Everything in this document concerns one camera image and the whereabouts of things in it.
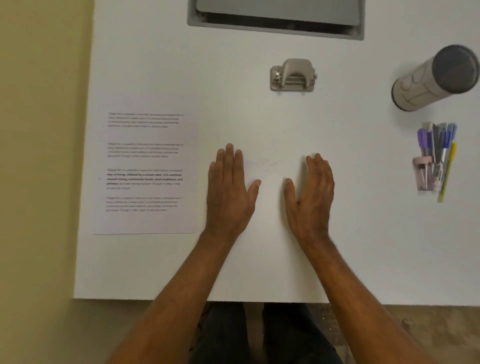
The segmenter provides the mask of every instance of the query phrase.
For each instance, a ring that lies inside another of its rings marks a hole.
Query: yellow pen cap
[[[456,152],[456,143],[452,143],[452,150],[450,151],[450,158],[449,158],[450,162],[454,160],[455,152]]]

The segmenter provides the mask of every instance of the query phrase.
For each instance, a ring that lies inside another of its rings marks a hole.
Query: person's right arm
[[[292,180],[285,181],[288,225],[322,283],[355,361],[434,363],[359,281],[330,240],[332,170],[319,154],[307,157],[307,165],[309,179],[299,201]]]

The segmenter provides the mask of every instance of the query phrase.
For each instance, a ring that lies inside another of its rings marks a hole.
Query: yellow pen
[[[447,189],[448,176],[450,175],[450,169],[452,167],[452,162],[455,158],[455,152],[456,152],[456,143],[452,143],[452,150],[450,151],[450,158],[448,159],[448,165],[447,165],[447,170],[445,172],[444,184],[442,186],[442,190],[440,191],[440,194],[438,195],[438,202],[443,202],[444,201],[445,190]]]

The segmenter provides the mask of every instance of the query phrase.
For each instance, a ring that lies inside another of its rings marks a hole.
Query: yellow wall
[[[0,363],[102,363],[144,302],[72,301],[93,0],[0,5]]]

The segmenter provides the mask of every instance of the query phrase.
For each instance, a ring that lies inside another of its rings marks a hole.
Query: person
[[[288,225],[312,264],[358,364],[433,363],[350,270],[328,233],[334,178],[320,154],[306,157],[309,177],[296,199],[285,180]],[[260,180],[245,186],[243,154],[220,149],[208,171],[205,229],[175,276],[113,353],[108,364],[251,361],[241,303],[214,303],[189,348],[212,286],[255,211]],[[266,303],[264,344],[271,364],[342,363],[305,305]]]

